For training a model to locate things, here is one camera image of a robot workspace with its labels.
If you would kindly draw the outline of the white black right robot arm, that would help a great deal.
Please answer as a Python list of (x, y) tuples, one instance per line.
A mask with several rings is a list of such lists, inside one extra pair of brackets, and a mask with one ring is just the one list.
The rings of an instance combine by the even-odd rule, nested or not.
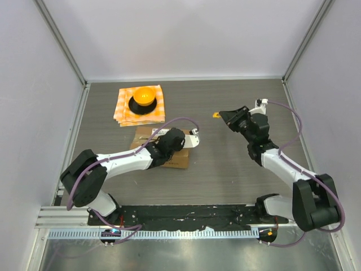
[(268, 169), (292, 189), (292, 197), (270, 194), (257, 199), (255, 217), (267, 223), (274, 216), (293, 220), (307, 232), (338, 223), (343, 227), (345, 212), (328, 174), (309, 171), (284, 155), (270, 140), (266, 104), (257, 101), (253, 109), (244, 106), (216, 114), (233, 131), (247, 140), (248, 154), (258, 165)]

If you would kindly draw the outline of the brown cardboard express box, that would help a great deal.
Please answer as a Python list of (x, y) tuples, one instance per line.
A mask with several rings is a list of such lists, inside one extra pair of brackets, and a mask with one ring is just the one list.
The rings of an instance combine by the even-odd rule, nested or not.
[(135, 137), (130, 145), (131, 149), (136, 147), (140, 147), (143, 144), (147, 143), (144, 148), (147, 150), (152, 158), (152, 162), (150, 164), (150, 168), (155, 167), (168, 167), (168, 168), (177, 168), (177, 169), (187, 169), (189, 166), (190, 160), (190, 149), (191, 148), (183, 148), (182, 150), (175, 152), (172, 158), (169, 161), (161, 155), (160, 151), (157, 149), (156, 143), (158, 137), (164, 135), (171, 128), (137, 128), (135, 132)]

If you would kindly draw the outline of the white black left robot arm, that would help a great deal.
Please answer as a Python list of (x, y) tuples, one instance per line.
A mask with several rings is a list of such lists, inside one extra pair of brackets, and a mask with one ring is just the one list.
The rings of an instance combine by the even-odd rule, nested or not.
[(129, 151), (108, 155), (97, 155), (91, 149), (82, 151), (60, 175), (71, 206), (87, 207), (107, 225), (116, 224), (120, 207), (110, 194), (102, 191), (105, 181), (127, 172), (160, 167), (182, 150), (185, 142), (184, 132), (171, 128), (156, 140)]

